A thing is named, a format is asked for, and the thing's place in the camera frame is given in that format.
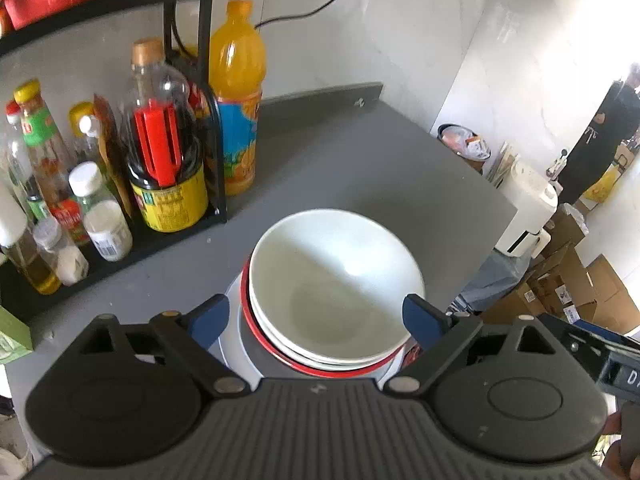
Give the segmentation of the person's right hand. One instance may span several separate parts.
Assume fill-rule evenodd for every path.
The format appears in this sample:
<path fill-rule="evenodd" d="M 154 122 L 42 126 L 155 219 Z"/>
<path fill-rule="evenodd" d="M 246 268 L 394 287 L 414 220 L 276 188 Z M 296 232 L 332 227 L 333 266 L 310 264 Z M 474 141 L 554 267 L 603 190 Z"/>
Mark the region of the person's right hand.
<path fill-rule="evenodd" d="M 630 402 L 608 416 L 603 434 L 619 434 L 620 440 L 610 445 L 602 468 L 616 479 L 638 480 L 639 472 L 639 405 Z"/>

